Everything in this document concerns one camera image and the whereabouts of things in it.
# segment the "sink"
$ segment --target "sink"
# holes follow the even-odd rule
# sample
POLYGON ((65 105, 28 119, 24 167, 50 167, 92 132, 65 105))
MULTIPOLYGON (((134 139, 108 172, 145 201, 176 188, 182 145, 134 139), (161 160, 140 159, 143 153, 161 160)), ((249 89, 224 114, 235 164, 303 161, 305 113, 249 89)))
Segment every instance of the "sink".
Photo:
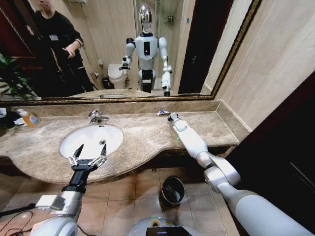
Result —
POLYGON ((63 157, 73 156, 74 152, 84 144, 79 159, 99 157, 106 140, 107 154, 114 152, 123 142, 123 132, 112 125, 93 125, 77 129, 70 133, 60 145, 63 157))

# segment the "shower door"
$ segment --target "shower door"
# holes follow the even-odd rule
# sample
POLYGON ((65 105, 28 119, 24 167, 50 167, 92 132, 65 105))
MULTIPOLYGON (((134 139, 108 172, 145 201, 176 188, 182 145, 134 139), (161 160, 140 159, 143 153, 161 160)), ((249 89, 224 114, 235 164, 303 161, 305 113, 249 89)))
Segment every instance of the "shower door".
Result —
MULTIPOLYGON (((166 38, 168 64, 172 66, 174 72, 184 0, 134 0, 133 2, 137 36, 142 31, 139 11, 142 5, 147 5, 152 13, 151 33, 158 39, 160 37, 166 38)), ((157 77, 152 93, 162 95, 163 62, 159 54, 155 59, 154 70, 157 77)))

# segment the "faucet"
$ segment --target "faucet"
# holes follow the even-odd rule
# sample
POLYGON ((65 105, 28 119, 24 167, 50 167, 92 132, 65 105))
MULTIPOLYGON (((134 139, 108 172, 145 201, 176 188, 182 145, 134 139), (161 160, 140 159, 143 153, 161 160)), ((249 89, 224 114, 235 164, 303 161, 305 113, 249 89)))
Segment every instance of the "faucet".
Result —
POLYGON ((90 124, 95 124, 95 122, 109 121, 109 117, 101 115, 97 110, 89 113, 88 118, 91 119, 90 124))

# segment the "gold mirror frame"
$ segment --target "gold mirror frame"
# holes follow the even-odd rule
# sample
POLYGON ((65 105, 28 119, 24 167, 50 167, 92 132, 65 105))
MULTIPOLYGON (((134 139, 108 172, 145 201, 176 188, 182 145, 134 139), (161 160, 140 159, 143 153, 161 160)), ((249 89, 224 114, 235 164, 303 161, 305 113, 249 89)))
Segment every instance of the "gold mirror frame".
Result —
POLYGON ((115 102, 156 102, 156 101, 187 101, 187 100, 212 100, 216 97, 219 88, 226 77, 226 74, 241 46, 241 43, 248 31, 252 20, 261 4, 262 0, 252 0, 242 25, 237 33, 229 54, 224 62, 222 70, 217 78, 210 95, 182 95, 171 97, 134 97, 134 98, 43 98, 39 101, 0 101, 0 107, 8 106, 36 106, 36 105, 62 105, 62 104, 93 104, 93 103, 115 103, 115 102))

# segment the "humanoid robot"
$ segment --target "humanoid robot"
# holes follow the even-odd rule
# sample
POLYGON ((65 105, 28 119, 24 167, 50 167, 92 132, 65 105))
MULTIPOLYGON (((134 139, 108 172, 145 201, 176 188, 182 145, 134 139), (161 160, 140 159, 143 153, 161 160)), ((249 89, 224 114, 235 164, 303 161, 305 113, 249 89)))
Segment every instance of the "humanoid robot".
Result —
MULTIPOLYGON (((313 235, 262 196, 235 186, 241 178, 234 167, 224 158, 208 152, 206 143, 176 112, 168 118, 173 129, 189 155, 205 168, 204 177, 211 189, 221 193, 228 205, 251 236, 311 236, 313 235)), ((97 159, 78 160, 83 145, 69 158, 74 174, 70 183, 62 189, 60 196, 44 195, 37 203, 38 208, 53 209, 56 217, 45 221, 31 236, 76 236, 76 224, 82 205, 82 197, 90 172, 106 161, 106 143, 97 159)), ((186 226, 176 226, 162 218, 139 221, 128 236, 201 236, 186 226)))
POLYGON ((149 7, 145 5, 141 7, 139 20, 142 27, 142 33, 135 40, 132 38, 126 40, 126 56, 123 57, 123 65, 120 67, 120 70, 130 70, 132 53, 134 49, 136 49, 140 66, 138 73, 139 88, 142 91, 151 93, 156 79, 156 72, 153 70, 154 59, 158 54, 159 49, 163 61, 162 88, 164 96, 170 96, 172 67, 167 64, 168 55, 166 39, 161 37, 158 40, 150 32, 152 15, 149 7))

